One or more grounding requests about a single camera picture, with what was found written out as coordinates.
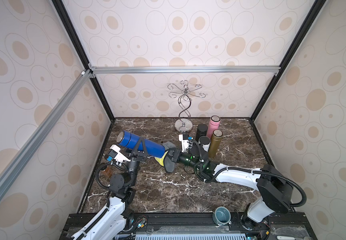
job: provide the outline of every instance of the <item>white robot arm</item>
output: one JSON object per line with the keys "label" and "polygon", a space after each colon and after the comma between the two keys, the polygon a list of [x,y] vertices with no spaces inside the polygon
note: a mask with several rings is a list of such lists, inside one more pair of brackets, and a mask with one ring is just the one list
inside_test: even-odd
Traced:
{"label": "white robot arm", "polygon": [[[259,191],[261,197],[254,203],[247,205],[241,218],[241,223],[248,230],[253,229],[256,223],[261,222],[263,218],[273,212],[286,213],[291,206],[302,206],[306,202],[306,195],[302,188],[292,180],[285,178],[271,165],[265,165],[261,169],[245,169],[211,162],[207,158],[207,152],[198,143],[193,145],[189,152],[182,152],[169,142],[164,143],[163,146],[166,152],[162,160],[167,172],[174,171],[175,164],[181,163],[193,167],[196,176],[203,182],[229,182]],[[199,152],[198,148],[202,153],[200,155],[194,154],[194,152]],[[129,158],[127,158],[120,153],[118,146],[112,145],[110,149],[111,151],[105,158],[108,161],[115,159],[118,164],[128,162],[125,170],[117,167],[126,172],[114,174],[110,178],[110,185],[105,186],[98,177],[98,172],[104,170],[104,168],[98,168],[95,174],[96,181],[101,187],[111,191],[112,197],[107,198],[107,205],[86,226],[72,236],[74,240],[83,238],[89,240],[113,239],[126,226],[130,227],[127,231],[132,231],[132,229],[143,227],[143,224],[147,221],[147,219],[142,219],[141,222],[133,223],[133,217],[129,216],[128,213],[124,214],[135,194],[135,190],[131,187],[136,183],[140,159],[145,158],[147,155],[143,151],[137,151],[134,148],[131,152],[128,151]],[[302,195],[301,202],[297,204],[291,204],[290,202],[293,186]]]}

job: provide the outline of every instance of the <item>stainless steel bottle lid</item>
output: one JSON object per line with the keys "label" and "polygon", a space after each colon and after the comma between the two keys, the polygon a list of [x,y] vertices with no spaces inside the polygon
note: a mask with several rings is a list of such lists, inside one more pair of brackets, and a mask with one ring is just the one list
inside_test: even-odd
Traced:
{"label": "stainless steel bottle lid", "polygon": [[216,116],[216,115],[212,116],[210,119],[211,119],[213,122],[219,122],[219,121],[221,121],[221,118],[218,117],[218,116]]}
{"label": "stainless steel bottle lid", "polygon": [[222,137],[223,136],[223,132],[219,129],[216,129],[213,131],[213,136],[216,138]]}
{"label": "stainless steel bottle lid", "polygon": [[117,139],[116,139],[117,143],[122,142],[122,140],[124,139],[124,134],[125,134],[124,131],[121,131],[121,132],[118,134]]}

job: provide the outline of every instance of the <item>black frame edge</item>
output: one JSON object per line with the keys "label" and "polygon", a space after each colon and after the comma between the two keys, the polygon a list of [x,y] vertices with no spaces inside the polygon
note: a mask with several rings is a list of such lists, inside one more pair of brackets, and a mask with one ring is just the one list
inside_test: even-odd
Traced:
{"label": "black frame edge", "polygon": [[89,195],[90,190],[92,189],[92,186],[93,186],[94,173],[96,172],[97,166],[101,162],[101,159],[103,157],[103,153],[105,151],[106,145],[108,144],[108,140],[109,140],[110,134],[112,133],[112,129],[113,129],[115,121],[116,121],[116,119],[111,121],[109,129],[108,129],[108,132],[107,132],[107,134],[105,136],[105,139],[104,139],[104,141],[102,143],[102,147],[101,147],[100,153],[99,153],[99,155],[98,155],[98,157],[96,159],[96,162],[94,164],[94,167],[93,167],[93,172],[90,175],[90,178],[89,178],[89,181],[88,181],[88,185],[85,188],[85,191],[84,191],[84,194],[83,194],[83,197],[82,197],[82,201],[81,201],[81,203],[80,203],[80,205],[78,207],[78,210],[77,210],[78,214],[80,214],[84,210],[84,207],[85,207],[85,204],[86,204],[86,200],[88,199],[88,195]]}
{"label": "black frame edge", "polygon": [[[84,66],[85,69],[89,69],[91,73],[93,73],[93,71],[90,69],[89,67],[89,59],[84,51],[84,48],[81,44],[81,41],[77,35],[77,32],[75,31],[75,28],[72,24],[72,21],[70,20],[70,17],[66,11],[66,8],[64,6],[64,4],[62,3],[62,0],[52,0],[53,5],[55,6],[55,9],[61,19],[62,24],[65,27],[66,32],[68,33],[68,36],[70,38],[70,40],[72,41],[72,44]],[[109,116],[109,119],[111,121],[114,121],[115,117],[113,115],[112,110],[110,109],[110,106],[108,104],[108,101],[105,98],[105,95],[102,91],[102,88],[96,78],[96,76],[93,74],[94,78],[91,78],[90,81],[92,82],[94,89],[96,90],[96,93],[103,105],[103,108],[105,109],[106,113]]]}
{"label": "black frame edge", "polygon": [[252,127],[252,130],[254,132],[255,137],[257,138],[258,144],[260,145],[260,147],[262,149],[263,156],[265,157],[265,159],[268,162],[268,164],[270,164],[271,166],[274,166],[273,161],[271,160],[271,157],[269,155],[269,152],[266,149],[266,146],[265,146],[265,144],[262,141],[261,135],[258,132],[258,129],[255,126],[255,123],[254,123],[254,121],[251,118],[249,119],[249,123],[250,123],[250,126]]}
{"label": "black frame edge", "polygon": [[307,14],[304,22],[302,23],[298,33],[295,35],[295,38],[293,42],[291,43],[289,50],[286,52],[285,57],[281,61],[281,64],[280,64],[281,69],[279,70],[278,74],[274,75],[274,77],[271,79],[269,86],[266,88],[264,94],[262,95],[262,98],[260,99],[257,107],[255,108],[251,116],[251,119],[253,122],[256,120],[258,114],[262,110],[264,104],[266,103],[270,94],[272,93],[275,86],[277,85],[277,82],[279,81],[282,74],[286,70],[286,67],[289,65],[291,59],[293,58],[295,52],[299,48],[303,39],[305,38],[307,32],[309,31],[311,25],[313,24],[315,18],[318,16],[325,2],[326,0],[315,0],[315,2],[313,3],[313,6],[310,8],[310,11]]}

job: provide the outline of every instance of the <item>yellow sponge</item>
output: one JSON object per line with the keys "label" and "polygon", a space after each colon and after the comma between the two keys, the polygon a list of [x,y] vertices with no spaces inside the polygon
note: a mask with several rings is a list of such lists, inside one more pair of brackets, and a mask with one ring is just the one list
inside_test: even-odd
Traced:
{"label": "yellow sponge", "polygon": [[161,166],[164,166],[164,158],[166,156],[166,154],[168,153],[168,151],[166,151],[164,153],[164,155],[162,156],[162,158],[159,158],[159,157],[154,157],[154,159],[161,165]]}

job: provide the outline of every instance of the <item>white tool handle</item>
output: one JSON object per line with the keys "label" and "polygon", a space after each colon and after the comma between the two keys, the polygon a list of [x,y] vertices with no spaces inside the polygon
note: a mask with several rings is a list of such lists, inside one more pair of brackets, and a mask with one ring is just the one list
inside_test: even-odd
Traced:
{"label": "white tool handle", "polygon": [[287,236],[277,236],[278,240],[295,240],[294,237],[287,237]]}

